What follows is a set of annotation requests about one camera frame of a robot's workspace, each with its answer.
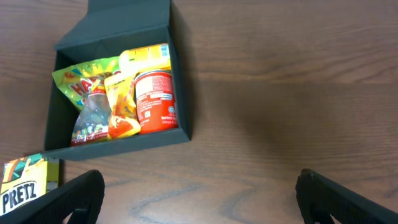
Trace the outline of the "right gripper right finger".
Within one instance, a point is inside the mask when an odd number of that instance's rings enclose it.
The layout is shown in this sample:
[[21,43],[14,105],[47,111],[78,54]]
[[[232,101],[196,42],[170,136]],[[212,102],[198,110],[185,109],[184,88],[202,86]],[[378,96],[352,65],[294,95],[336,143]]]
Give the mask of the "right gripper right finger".
[[336,220],[340,223],[397,223],[396,212],[310,169],[301,171],[295,190],[305,224]]

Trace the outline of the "yellow Pretz snack box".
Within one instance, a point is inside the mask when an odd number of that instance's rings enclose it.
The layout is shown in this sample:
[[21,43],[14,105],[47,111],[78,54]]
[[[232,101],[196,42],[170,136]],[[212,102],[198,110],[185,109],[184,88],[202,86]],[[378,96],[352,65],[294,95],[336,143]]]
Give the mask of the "yellow Pretz snack box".
[[1,215],[5,215],[58,187],[58,159],[33,154],[4,164]]

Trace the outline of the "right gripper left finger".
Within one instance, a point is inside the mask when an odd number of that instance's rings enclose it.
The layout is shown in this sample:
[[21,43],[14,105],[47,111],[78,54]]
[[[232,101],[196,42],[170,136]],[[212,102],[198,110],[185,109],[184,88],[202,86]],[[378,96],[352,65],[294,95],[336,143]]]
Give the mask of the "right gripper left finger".
[[104,179],[89,170],[63,186],[7,213],[1,224],[53,224],[68,217],[68,223],[95,224],[104,198]]

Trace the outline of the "yellow orange candy packet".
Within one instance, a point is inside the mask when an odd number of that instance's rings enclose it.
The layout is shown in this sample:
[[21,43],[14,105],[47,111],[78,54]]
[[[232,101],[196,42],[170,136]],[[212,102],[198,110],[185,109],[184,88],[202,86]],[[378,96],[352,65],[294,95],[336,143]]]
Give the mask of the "yellow orange candy packet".
[[134,76],[120,70],[104,81],[111,114],[108,119],[108,139],[128,138],[141,131],[134,101]]

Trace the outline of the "yellow Mentos bottle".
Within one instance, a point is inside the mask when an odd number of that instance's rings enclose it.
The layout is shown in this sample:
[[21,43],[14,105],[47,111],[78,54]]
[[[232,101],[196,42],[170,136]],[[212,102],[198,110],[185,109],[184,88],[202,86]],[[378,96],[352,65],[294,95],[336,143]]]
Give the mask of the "yellow Mentos bottle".
[[153,70],[170,70],[169,45],[166,43],[129,49],[119,56],[120,71],[128,75]]

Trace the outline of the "Haribo gummy bag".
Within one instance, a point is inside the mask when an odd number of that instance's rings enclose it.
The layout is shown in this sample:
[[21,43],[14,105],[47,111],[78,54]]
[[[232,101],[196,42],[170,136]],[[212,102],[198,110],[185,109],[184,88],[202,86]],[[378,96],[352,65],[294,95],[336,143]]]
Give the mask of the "Haribo gummy bag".
[[79,146],[108,138],[111,114],[104,81],[120,72],[119,57],[71,65],[52,73],[57,88],[78,109],[70,145]]

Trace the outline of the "red tin can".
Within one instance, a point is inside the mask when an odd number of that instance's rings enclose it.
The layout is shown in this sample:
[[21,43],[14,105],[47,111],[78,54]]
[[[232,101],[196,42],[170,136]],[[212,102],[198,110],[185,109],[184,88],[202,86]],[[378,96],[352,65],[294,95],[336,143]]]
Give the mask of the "red tin can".
[[153,70],[134,79],[137,117],[141,134],[173,129],[178,126],[174,86],[169,70]]

